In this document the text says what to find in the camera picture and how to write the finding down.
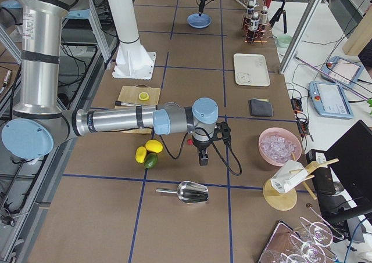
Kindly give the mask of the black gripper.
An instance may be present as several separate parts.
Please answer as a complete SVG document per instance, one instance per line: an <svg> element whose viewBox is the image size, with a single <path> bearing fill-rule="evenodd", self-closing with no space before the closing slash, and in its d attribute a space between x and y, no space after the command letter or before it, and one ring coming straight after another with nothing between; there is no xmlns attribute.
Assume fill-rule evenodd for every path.
<svg viewBox="0 0 372 263"><path fill-rule="evenodd" d="M202 142L195 138L192 138L192 143L198 151L199 165L206 166L209 161L207 148L211 145L211 143L209 141Z"/></svg>
<svg viewBox="0 0 372 263"><path fill-rule="evenodd" d="M206 5L206 1L207 1L207 0L199 0L199 4L198 4L198 6L199 6L199 10L198 10L198 15L199 15L199 17L202 16L202 13L203 13L204 7L205 7L205 5Z"/></svg>

